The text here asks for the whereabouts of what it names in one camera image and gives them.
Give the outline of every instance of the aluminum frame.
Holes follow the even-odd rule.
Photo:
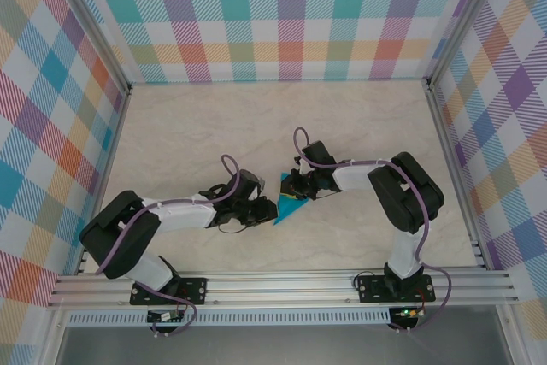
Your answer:
[[[112,146],[110,147],[109,156],[107,157],[106,163],[104,165],[103,176],[99,181],[99,185],[97,187],[97,199],[95,201],[95,204],[93,205],[93,210],[91,212],[91,215],[93,216],[99,213],[103,204],[104,193],[106,192],[106,186],[109,182],[110,173],[112,172],[112,166],[114,165],[115,153],[118,149],[118,143],[120,142],[121,131],[123,129],[124,122],[126,121],[127,110],[129,109],[129,103],[131,102],[131,95],[132,91],[130,89],[121,101],[120,119],[118,120],[118,125],[116,126],[114,137],[112,138]],[[79,259],[76,260],[75,266],[73,266],[70,270],[74,273],[74,275],[77,275],[81,272],[79,269],[82,259],[84,258],[84,253],[84,247],[83,245],[80,245]]]
[[[456,190],[456,196],[460,203],[463,219],[468,228],[469,237],[472,239],[472,244],[477,244],[480,248],[480,255],[483,258],[485,267],[487,269],[493,269],[491,256],[487,247],[483,245],[486,244],[486,242],[479,229],[479,222],[473,211],[471,198],[463,184],[465,179],[463,178],[461,169],[458,167],[456,152],[450,143],[445,128],[446,122],[444,121],[443,110],[438,102],[437,91],[436,89],[433,89],[433,84],[428,79],[423,79],[422,85],[431,110],[433,123],[437,129],[438,138],[443,148],[444,158],[450,171],[450,177],[452,178],[452,183]],[[526,346],[525,337],[528,336],[528,330],[526,328],[526,323],[523,321],[522,313],[519,311],[519,307],[506,304],[497,305],[497,316],[514,363],[518,363],[519,365],[542,363],[541,358],[532,358],[531,352]]]
[[[456,52],[460,48],[463,39],[468,33],[469,28],[475,22],[476,17],[479,15],[480,10],[485,4],[486,0],[468,0],[460,19],[456,23],[454,32],[450,35],[450,38],[446,42],[440,56],[438,57],[437,65],[432,71],[430,76],[431,84],[434,86],[443,77],[444,72],[454,59]]]
[[[115,148],[121,135],[125,113],[129,104],[130,87],[121,71],[119,63],[113,56],[100,29],[82,0],[68,0],[73,9],[77,10],[84,29],[92,36],[92,41],[100,52],[100,56],[108,63],[109,70],[115,74],[117,82],[126,90],[128,97],[124,101],[121,119],[116,129],[113,147],[105,174],[97,194],[97,204],[94,214],[98,212],[103,199],[104,188],[108,182],[109,172],[115,156]],[[438,81],[451,58],[461,43],[467,28],[472,24],[476,13],[485,0],[470,0],[458,22],[454,34],[439,58],[433,72],[433,80]],[[515,363],[532,363],[526,353],[526,346],[521,337],[522,328],[515,316],[513,304],[518,303],[518,297],[512,286],[510,277],[503,271],[490,271],[491,259],[484,254],[480,244],[484,244],[477,229],[470,202],[463,187],[463,179],[455,162],[450,141],[444,130],[442,112],[437,99],[429,90],[427,84],[427,101],[432,111],[432,118],[438,131],[439,140],[444,150],[444,156],[449,165],[450,176],[456,188],[456,194],[462,208],[466,227],[477,258],[478,267],[449,268],[454,280],[453,296],[450,305],[481,305],[497,306],[500,321],[508,340],[511,355]],[[306,308],[349,308],[349,307],[388,307],[400,304],[359,304],[357,291],[351,288],[351,280],[360,270],[342,271],[307,271],[307,272],[274,272],[274,273],[184,273],[184,276],[205,276],[209,278],[208,302],[198,309],[200,311],[220,312],[221,310],[250,309],[256,312],[275,307],[299,311]],[[446,279],[437,272],[430,272],[435,285],[438,300],[432,305],[439,305],[446,294]],[[37,364],[55,363],[61,346],[64,330],[69,323],[70,314],[75,309],[94,312],[98,309],[127,311],[140,309],[132,307],[127,299],[131,289],[130,280],[107,280],[103,276],[81,274],[78,276],[62,276],[54,290],[51,299],[48,321],[41,331],[44,346],[36,357]]]
[[[74,15],[78,18],[78,21],[84,32],[89,37],[90,41],[95,46],[98,55],[103,60],[106,68],[112,75],[114,82],[121,88],[126,94],[129,94],[131,90],[131,82],[126,77],[118,63],[114,52],[110,48],[109,42],[103,35],[97,21],[93,17],[93,13],[90,11],[85,0],[67,0],[70,9],[74,12]]]

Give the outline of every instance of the gray floor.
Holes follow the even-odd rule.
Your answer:
[[[431,326],[192,327],[171,339],[147,328],[69,328],[57,365],[509,364],[494,307],[447,308]]]

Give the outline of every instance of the cable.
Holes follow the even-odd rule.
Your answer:
[[[357,288],[357,286],[356,286],[356,280],[357,280],[357,278],[359,278],[359,275],[365,274],[365,273],[371,273],[371,274],[373,275],[373,277],[376,276],[376,274],[373,273],[372,271],[361,271],[358,275],[356,275],[355,277],[353,277],[353,280],[351,281],[351,284],[352,284],[353,287],[356,289],[356,291],[359,291],[359,288]]]
[[[175,199],[172,199],[172,200],[164,200],[164,201],[160,201],[160,202],[157,202],[157,203],[152,203],[150,205],[147,205],[146,207],[143,207],[142,209],[140,209],[137,213],[135,213],[135,215],[131,218],[131,220],[129,220],[129,222],[126,224],[126,227],[124,228],[124,230],[121,232],[121,234],[118,236],[118,238],[116,239],[116,241],[114,242],[114,245],[112,246],[112,249],[110,249],[110,252],[109,254],[106,256],[106,258],[104,259],[103,263],[101,264],[101,266],[98,268],[98,270],[95,272],[95,275],[99,275],[101,274],[104,269],[109,265],[110,261],[112,261],[112,258],[114,257],[116,251],[120,248],[120,244],[121,242],[123,241],[123,239],[126,237],[126,235],[129,233],[129,230],[131,229],[132,225],[135,223],[135,221],[142,215],[144,214],[146,211],[148,211],[149,209],[153,209],[155,207],[158,207],[160,205],[169,205],[169,204],[180,204],[180,203],[191,203],[191,204],[215,204],[215,203],[219,203],[221,201],[224,201],[226,200],[227,198],[229,198],[235,191],[236,189],[238,188],[238,185],[239,185],[239,180],[240,180],[240,172],[239,172],[239,165],[238,165],[238,162],[236,162],[234,160],[234,158],[232,156],[229,156],[228,154],[223,154],[221,156],[221,161],[222,161],[222,165],[224,166],[224,168],[227,170],[227,172],[233,176],[234,173],[230,170],[230,168],[228,168],[227,164],[226,164],[226,159],[230,160],[236,171],[235,171],[235,176],[236,176],[236,180],[233,184],[233,187],[232,189],[227,192],[224,196],[222,197],[218,197],[218,198],[215,198],[213,200],[194,200],[192,198],[175,198]],[[196,305],[194,305],[193,303],[191,303],[190,301],[186,300],[186,299],[183,299],[183,298],[179,298],[179,297],[172,297],[170,295],[167,295],[167,294],[164,294],[162,292],[158,292],[156,290],[153,290],[151,289],[149,286],[145,285],[145,284],[141,284],[139,282],[137,282],[137,284],[139,284],[140,286],[142,286],[147,292],[151,293],[151,294],[154,294],[154,295],[157,295],[158,297],[162,297],[162,298],[165,298],[165,299],[169,299],[171,301],[176,301],[178,303],[183,303],[186,305],[186,308],[188,306],[190,306],[192,309],[193,309],[193,314],[191,316],[191,319],[186,322],[185,325],[181,326],[181,327],[178,327],[176,328],[174,331],[172,331],[171,333],[163,333],[162,335],[164,336],[170,336],[170,335],[176,335],[177,333],[182,333],[186,328],[188,328],[190,326],[190,324],[196,320],[197,318],[197,308],[196,308]],[[157,330],[156,330],[156,324],[152,324],[152,330],[156,333],[159,333]]]
[[[421,297],[421,308],[420,311],[423,311],[423,313],[426,313],[426,297],[424,296],[424,293],[421,291],[420,288],[416,288],[416,291],[420,294]]]
[[[221,226],[218,226],[217,228],[219,229],[219,231],[220,231],[221,233],[225,233],[225,234],[239,234],[239,233],[241,233],[242,231],[245,231],[248,227],[243,227],[243,228],[241,228],[240,230],[237,230],[237,231],[223,231],[223,230],[221,230]]]
[[[153,290],[152,288],[150,288],[149,286],[146,286],[145,284],[141,284],[140,282],[138,282],[137,284],[139,284],[140,286],[142,286],[147,292],[149,292],[150,294],[154,294],[158,297],[162,297],[162,298],[165,298],[165,299],[169,299],[171,301],[175,301],[177,303],[183,303],[186,305],[186,307],[191,307],[193,312],[192,312],[192,315],[191,315],[191,318],[188,322],[186,322],[185,325],[182,325],[178,328],[176,328],[174,331],[170,332],[170,333],[160,333],[157,329],[156,329],[156,322],[154,322],[152,324],[152,331],[154,331],[156,333],[156,336],[158,334],[161,334],[163,335],[164,337],[170,337],[170,336],[173,336],[173,335],[176,335],[177,333],[182,333],[185,329],[187,329],[190,324],[196,320],[197,318],[197,308],[196,308],[196,305],[194,305],[194,303],[188,301],[187,299],[183,299],[183,298],[179,298],[179,297],[173,297],[171,295],[167,295],[167,294],[164,294],[162,292],[159,292],[159,291],[156,291],[156,290]]]
[[[315,168],[341,168],[341,167],[351,167],[351,166],[372,166],[372,165],[382,164],[382,165],[391,167],[395,171],[397,171],[401,175],[401,177],[403,177],[403,180],[409,185],[410,190],[412,190],[412,192],[414,193],[414,195],[416,197],[416,200],[418,201],[418,204],[420,205],[421,213],[423,214],[423,217],[424,217],[424,234],[423,234],[420,242],[418,243],[418,247],[416,248],[416,252],[415,252],[416,261],[418,261],[422,265],[422,267],[424,267],[424,268],[431,269],[433,271],[437,271],[437,272],[442,273],[448,281],[448,289],[446,290],[446,296],[444,297],[443,302],[438,307],[438,310],[435,311],[435,313],[433,313],[433,315],[429,318],[429,320],[427,320],[423,324],[420,324],[420,325],[416,326],[414,329],[423,328],[423,327],[429,325],[431,322],[433,322],[433,320],[435,318],[438,318],[438,315],[443,311],[444,307],[446,306],[446,304],[448,303],[448,301],[450,299],[450,294],[452,293],[452,278],[450,277],[450,275],[448,274],[448,272],[445,269],[442,269],[440,267],[434,267],[432,265],[426,264],[426,263],[422,262],[421,259],[420,259],[421,249],[424,246],[424,243],[426,242],[427,236],[429,235],[429,214],[427,213],[426,204],[424,203],[424,200],[421,197],[421,194],[418,191],[418,188],[412,182],[410,177],[398,165],[394,164],[393,162],[389,162],[387,160],[361,160],[361,161],[358,161],[358,162],[341,162],[341,163],[338,163],[338,164],[319,164],[317,162],[312,162],[311,160],[309,160],[304,155],[304,153],[302,152],[302,150],[298,146],[298,142],[297,142],[298,132],[303,132],[303,134],[306,138],[306,144],[309,144],[308,132],[306,132],[306,130],[303,127],[297,127],[295,129],[294,133],[292,134],[292,142],[294,143],[294,146],[297,149],[298,155],[300,155],[300,157],[312,167],[315,167]]]
[[[131,217],[131,220],[129,220],[129,222],[126,224],[126,227],[123,229],[123,231],[121,232],[121,234],[118,236],[118,238],[116,239],[116,241],[114,242],[114,245],[112,246],[112,248],[110,249],[110,252],[109,254],[106,256],[106,258],[104,259],[103,263],[100,265],[100,267],[98,268],[98,270],[95,272],[95,275],[99,275],[101,274],[104,269],[110,264],[110,261],[112,261],[112,258],[114,257],[116,251],[118,250],[118,248],[120,248],[120,244],[121,242],[123,241],[123,239],[126,237],[126,235],[129,233],[129,230],[131,229],[132,225],[135,223],[136,220],[138,220],[138,218],[144,214],[146,211],[150,210],[150,209],[154,209],[158,206],[161,206],[161,205],[169,205],[169,204],[182,204],[182,203],[190,203],[190,204],[215,204],[215,203],[219,203],[221,201],[224,201],[226,200],[227,198],[229,198],[235,191],[236,189],[238,188],[238,185],[239,185],[239,179],[240,179],[240,173],[239,173],[239,165],[238,163],[233,159],[232,156],[229,156],[228,154],[223,154],[221,156],[221,161],[222,161],[222,164],[224,165],[224,168],[227,170],[227,172],[230,174],[230,175],[233,175],[232,174],[232,171],[228,168],[228,166],[226,165],[226,161],[225,161],[225,158],[229,159],[234,167],[236,168],[236,171],[235,171],[235,176],[236,176],[236,180],[235,180],[235,183],[232,187],[232,189],[227,192],[224,196],[222,197],[218,197],[218,198],[215,198],[213,200],[194,200],[194,199],[191,199],[191,198],[174,198],[172,200],[164,200],[164,201],[158,201],[157,203],[152,203],[150,205],[147,205],[146,207],[143,207],[142,209],[140,209],[137,213],[135,213],[135,215],[133,217]]]
[[[183,292],[184,294],[187,294],[187,293],[188,293],[188,292],[186,292],[186,290],[185,290],[184,288],[182,289],[182,292]],[[175,309],[175,312],[177,313],[177,316],[179,316],[179,305],[180,305],[180,303],[177,303],[177,308]],[[184,308],[183,311],[182,311],[182,315],[184,315],[184,314],[186,313],[187,310],[188,310],[188,305],[185,305],[185,308]]]
[[[327,197],[333,196],[334,194],[338,194],[338,192],[331,192],[330,194],[327,194],[323,197],[316,197],[315,199],[316,200],[321,200],[322,198],[327,198]]]

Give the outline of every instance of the colorful checkered pattern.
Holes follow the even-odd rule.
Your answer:
[[[460,17],[462,15],[462,11],[464,8],[468,5],[469,0],[460,0],[458,2],[458,5],[454,9],[454,13],[452,13],[452,16],[450,17],[450,21],[443,32],[443,37],[441,38],[440,42],[438,42],[437,49],[435,49],[435,53],[433,53],[433,58],[429,62],[429,66],[427,67],[426,76],[425,77],[431,77],[432,71],[437,66],[438,58],[440,57],[441,53],[444,50],[444,47],[446,46],[446,42],[452,36],[452,33],[454,32],[454,29],[456,29],[457,23],[460,20]]]
[[[447,2],[106,0],[150,83],[420,78]]]
[[[65,0],[0,0],[0,364],[74,266],[122,94]]]
[[[547,354],[547,0],[487,0],[439,97],[494,265]]]

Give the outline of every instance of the plaid wall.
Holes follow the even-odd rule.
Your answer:
[[[442,16],[456,7],[449,0],[88,3],[129,76],[133,67],[133,79],[149,83],[420,78],[443,28],[435,32],[448,22]]]
[[[0,364],[74,266],[122,95],[65,0],[0,0]]]
[[[438,58],[443,52],[446,42],[448,41],[450,36],[452,36],[454,29],[456,29],[456,25],[458,21],[460,20],[460,16],[462,15],[462,11],[467,6],[467,4],[468,4],[468,0],[460,0],[456,8],[454,9],[454,12],[452,12],[452,16],[450,17],[449,23],[448,25],[446,25],[446,28],[444,29],[443,37],[438,42],[437,48],[435,49],[435,52],[433,53],[433,57],[431,61],[429,62],[429,66],[427,66],[425,77],[431,76],[433,69],[437,65]]]
[[[547,0],[487,0],[439,86],[494,265],[547,354]]]

